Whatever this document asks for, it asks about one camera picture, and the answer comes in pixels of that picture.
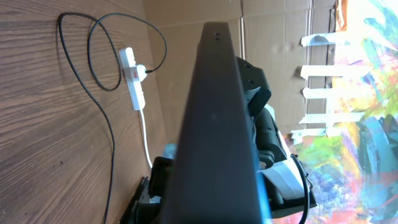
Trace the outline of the blue Galaxy smartphone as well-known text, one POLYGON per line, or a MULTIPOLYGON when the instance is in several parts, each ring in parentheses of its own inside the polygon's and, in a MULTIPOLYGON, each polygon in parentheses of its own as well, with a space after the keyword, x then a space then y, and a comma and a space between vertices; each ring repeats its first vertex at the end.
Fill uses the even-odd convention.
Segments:
POLYGON ((270 220, 229 26, 207 22, 160 222, 270 220))

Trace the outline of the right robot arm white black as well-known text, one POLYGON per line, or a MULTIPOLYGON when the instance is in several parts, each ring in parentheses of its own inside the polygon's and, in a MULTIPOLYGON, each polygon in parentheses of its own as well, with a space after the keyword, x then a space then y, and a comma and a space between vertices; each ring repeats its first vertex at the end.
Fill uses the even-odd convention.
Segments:
POLYGON ((174 159, 158 157, 153 223, 265 223, 316 205, 265 105, 261 69, 234 55, 198 57, 174 159))

